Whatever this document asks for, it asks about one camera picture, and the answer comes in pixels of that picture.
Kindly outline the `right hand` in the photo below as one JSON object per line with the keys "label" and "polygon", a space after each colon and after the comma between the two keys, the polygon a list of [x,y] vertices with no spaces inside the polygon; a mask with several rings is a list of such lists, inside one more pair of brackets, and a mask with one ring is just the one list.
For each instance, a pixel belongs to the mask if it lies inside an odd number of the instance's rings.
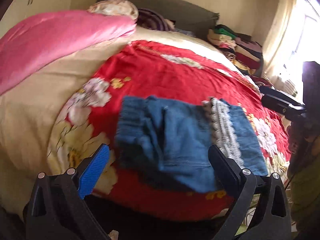
{"label": "right hand", "polygon": [[287,127],[287,134],[289,136],[289,151],[293,154],[298,153],[298,148],[301,141],[312,142],[311,154],[313,156],[319,155],[319,135],[306,135],[303,128],[296,122],[291,122]]}

